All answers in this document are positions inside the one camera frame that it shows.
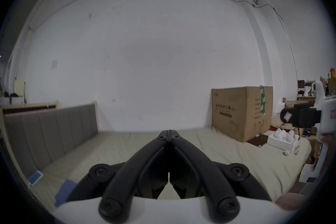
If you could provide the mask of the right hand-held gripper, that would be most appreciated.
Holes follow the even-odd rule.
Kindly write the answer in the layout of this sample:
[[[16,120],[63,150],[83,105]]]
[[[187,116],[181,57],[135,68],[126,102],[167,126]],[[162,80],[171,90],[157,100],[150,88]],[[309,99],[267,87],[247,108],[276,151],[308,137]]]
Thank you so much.
[[[336,99],[335,96],[325,96],[324,86],[321,81],[312,84],[312,89],[316,93],[316,101],[312,107],[299,108],[298,116],[296,108],[284,108],[280,112],[280,119],[283,123],[292,124],[300,128],[317,128],[316,140],[321,145],[320,154],[314,164],[305,164],[302,168],[299,181],[301,183],[313,184],[317,182],[328,166],[326,158],[328,153],[332,153],[328,142],[325,141],[327,135],[335,135],[336,130]]]

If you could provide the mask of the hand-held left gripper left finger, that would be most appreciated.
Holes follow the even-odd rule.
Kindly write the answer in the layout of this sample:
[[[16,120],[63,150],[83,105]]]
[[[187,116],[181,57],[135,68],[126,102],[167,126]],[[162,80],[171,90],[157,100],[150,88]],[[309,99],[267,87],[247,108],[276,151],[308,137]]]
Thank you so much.
[[[66,202],[101,197],[99,215],[109,223],[125,223],[133,197],[156,200],[168,183],[168,134],[162,131],[124,163],[92,166]]]

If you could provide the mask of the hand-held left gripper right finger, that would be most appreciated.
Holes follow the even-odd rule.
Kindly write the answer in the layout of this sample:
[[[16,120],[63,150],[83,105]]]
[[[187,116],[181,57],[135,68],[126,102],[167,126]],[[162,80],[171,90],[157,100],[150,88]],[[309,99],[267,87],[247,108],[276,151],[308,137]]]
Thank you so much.
[[[238,216],[241,206],[237,196],[271,201],[245,165],[211,161],[175,130],[170,130],[170,184],[180,199],[205,197],[209,217],[215,223],[227,223]]]

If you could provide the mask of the person's right hand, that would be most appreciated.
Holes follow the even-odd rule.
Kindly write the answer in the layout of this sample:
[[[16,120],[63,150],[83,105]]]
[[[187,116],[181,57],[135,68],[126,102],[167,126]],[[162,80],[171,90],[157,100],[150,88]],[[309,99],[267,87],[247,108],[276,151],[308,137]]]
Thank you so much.
[[[327,147],[326,156],[325,158],[321,158],[321,151],[323,147]],[[334,155],[336,147],[335,142],[335,134],[327,133],[327,134],[317,134],[316,135],[316,143],[314,147],[314,158],[316,160],[321,161],[321,163],[324,163],[325,161],[328,163],[332,159]]]

